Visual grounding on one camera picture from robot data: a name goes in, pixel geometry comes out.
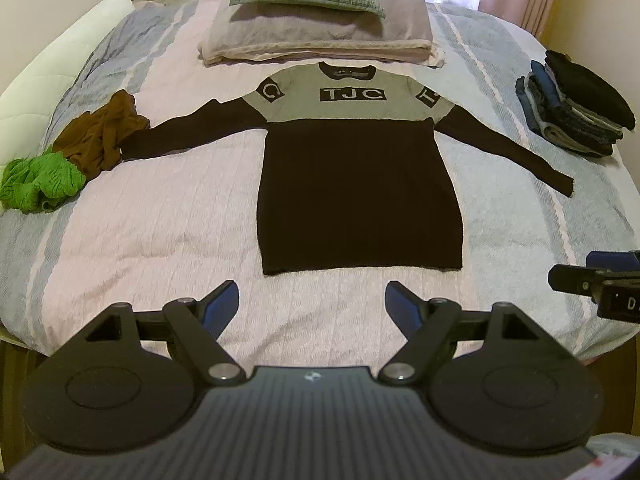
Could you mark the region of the brown tights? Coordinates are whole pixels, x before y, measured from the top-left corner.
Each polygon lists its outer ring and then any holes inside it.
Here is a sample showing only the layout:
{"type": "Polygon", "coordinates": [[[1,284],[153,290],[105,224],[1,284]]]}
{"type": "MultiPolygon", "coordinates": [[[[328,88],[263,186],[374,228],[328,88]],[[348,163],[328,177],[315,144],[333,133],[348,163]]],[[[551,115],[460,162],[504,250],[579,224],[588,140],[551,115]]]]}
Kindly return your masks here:
{"type": "Polygon", "coordinates": [[[93,180],[120,163],[123,140],[149,128],[150,121],[138,114],[134,97],[120,89],[94,112],[73,119],[54,140],[52,151],[61,153],[88,180],[93,180]]]}

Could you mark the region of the white quilted headboard cushion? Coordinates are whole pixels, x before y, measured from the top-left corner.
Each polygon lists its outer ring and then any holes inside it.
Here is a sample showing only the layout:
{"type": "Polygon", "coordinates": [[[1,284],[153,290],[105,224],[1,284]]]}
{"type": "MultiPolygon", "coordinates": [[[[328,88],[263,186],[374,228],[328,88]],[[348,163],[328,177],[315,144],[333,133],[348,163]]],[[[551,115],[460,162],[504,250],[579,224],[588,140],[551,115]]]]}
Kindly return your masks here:
{"type": "Polygon", "coordinates": [[[40,147],[55,107],[98,44],[134,12],[131,0],[102,0],[47,45],[1,95],[1,163],[40,147]]]}

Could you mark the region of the stack of folded dark clothes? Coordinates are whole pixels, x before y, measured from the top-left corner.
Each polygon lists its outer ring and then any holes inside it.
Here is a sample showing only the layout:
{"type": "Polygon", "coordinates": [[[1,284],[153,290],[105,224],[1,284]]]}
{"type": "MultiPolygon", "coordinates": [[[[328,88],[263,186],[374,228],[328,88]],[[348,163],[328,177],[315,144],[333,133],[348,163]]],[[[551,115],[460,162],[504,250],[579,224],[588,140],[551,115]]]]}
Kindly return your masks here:
{"type": "Polygon", "coordinates": [[[515,93],[533,133],[577,154],[605,157],[628,130],[562,95],[546,62],[533,61],[515,81],[515,93]]]}

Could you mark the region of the green knitted garment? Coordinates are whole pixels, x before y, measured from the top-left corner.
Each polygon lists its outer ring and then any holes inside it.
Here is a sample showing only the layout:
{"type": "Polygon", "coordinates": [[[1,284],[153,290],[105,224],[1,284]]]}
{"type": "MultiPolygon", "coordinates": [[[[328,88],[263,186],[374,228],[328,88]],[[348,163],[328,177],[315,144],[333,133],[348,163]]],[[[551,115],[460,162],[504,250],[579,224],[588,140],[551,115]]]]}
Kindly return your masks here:
{"type": "Polygon", "coordinates": [[[75,197],[86,182],[86,176],[61,153],[18,158],[3,169],[1,203],[4,209],[24,214],[49,212],[75,197]]]}

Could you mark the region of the black folded garment top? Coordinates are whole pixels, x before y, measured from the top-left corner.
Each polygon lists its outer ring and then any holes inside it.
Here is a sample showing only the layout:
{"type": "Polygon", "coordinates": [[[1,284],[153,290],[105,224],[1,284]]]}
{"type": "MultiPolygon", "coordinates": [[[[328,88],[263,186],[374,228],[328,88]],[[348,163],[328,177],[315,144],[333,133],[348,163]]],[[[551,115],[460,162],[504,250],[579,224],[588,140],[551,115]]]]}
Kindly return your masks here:
{"type": "Polygon", "coordinates": [[[563,96],[619,126],[634,130],[636,116],[612,84],[561,52],[547,50],[544,62],[563,96]]]}

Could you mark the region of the black and grey TJC sweater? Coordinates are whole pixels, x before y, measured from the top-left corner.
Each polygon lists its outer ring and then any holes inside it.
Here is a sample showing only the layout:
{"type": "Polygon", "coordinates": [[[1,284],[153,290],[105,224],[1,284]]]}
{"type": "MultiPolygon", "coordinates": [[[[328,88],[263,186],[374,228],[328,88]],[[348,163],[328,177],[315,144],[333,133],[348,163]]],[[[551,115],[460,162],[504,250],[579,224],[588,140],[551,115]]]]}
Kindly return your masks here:
{"type": "Polygon", "coordinates": [[[509,159],[563,195],[571,177],[407,76],[323,62],[122,141],[149,159],[265,131],[257,239],[267,275],[360,266],[462,267],[463,223],[435,136],[509,159]]]}

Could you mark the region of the folded beige blanket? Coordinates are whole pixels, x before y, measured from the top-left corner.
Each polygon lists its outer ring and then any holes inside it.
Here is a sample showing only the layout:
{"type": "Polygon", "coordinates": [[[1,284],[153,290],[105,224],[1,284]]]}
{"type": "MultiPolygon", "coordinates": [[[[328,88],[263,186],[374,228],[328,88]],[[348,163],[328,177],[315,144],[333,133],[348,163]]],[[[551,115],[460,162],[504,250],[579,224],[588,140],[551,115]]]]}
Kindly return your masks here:
{"type": "Polygon", "coordinates": [[[380,0],[385,18],[352,12],[243,3],[220,7],[198,50],[207,65],[292,58],[351,58],[441,68],[445,53],[434,41],[424,0],[380,0]]]}

